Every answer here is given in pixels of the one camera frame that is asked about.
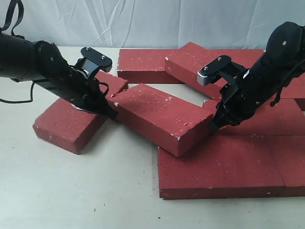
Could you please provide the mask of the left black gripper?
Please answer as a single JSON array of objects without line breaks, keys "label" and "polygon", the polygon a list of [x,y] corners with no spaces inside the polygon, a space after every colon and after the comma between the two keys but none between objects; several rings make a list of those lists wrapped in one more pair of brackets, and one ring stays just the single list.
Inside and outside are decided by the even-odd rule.
[{"label": "left black gripper", "polygon": [[42,67],[38,70],[41,79],[35,83],[77,108],[115,120],[119,113],[107,106],[107,91],[100,90],[100,85],[107,86],[107,83],[95,78],[99,70],[104,68]]}]

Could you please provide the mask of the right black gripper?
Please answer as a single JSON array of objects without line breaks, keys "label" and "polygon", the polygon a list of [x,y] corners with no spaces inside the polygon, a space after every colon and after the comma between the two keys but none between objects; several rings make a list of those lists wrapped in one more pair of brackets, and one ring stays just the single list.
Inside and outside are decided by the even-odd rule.
[{"label": "right black gripper", "polygon": [[238,125],[251,118],[256,110],[276,93],[279,77],[248,71],[236,78],[236,83],[225,88],[216,113],[208,122],[211,131],[227,125]]}]

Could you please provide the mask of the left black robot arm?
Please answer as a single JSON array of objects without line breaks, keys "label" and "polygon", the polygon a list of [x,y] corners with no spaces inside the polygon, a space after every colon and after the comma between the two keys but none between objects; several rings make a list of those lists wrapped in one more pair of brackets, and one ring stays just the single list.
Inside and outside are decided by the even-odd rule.
[{"label": "left black robot arm", "polygon": [[108,73],[112,60],[91,47],[81,49],[82,58],[70,65],[54,43],[28,40],[1,34],[0,75],[14,82],[31,81],[80,110],[115,119],[115,111],[96,79],[99,71]]}]

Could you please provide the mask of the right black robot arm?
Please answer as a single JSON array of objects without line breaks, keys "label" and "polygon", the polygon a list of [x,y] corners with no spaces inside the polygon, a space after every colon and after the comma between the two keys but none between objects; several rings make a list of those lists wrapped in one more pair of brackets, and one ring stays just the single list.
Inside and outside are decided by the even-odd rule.
[{"label": "right black robot arm", "polygon": [[273,98],[270,106],[275,106],[281,99],[282,89],[304,72],[305,28],[290,21],[272,32],[265,52],[250,68],[233,62],[228,55],[215,58],[198,72],[203,85],[221,78],[226,80],[220,90],[221,100],[209,122],[211,131],[250,119],[270,98]]}]

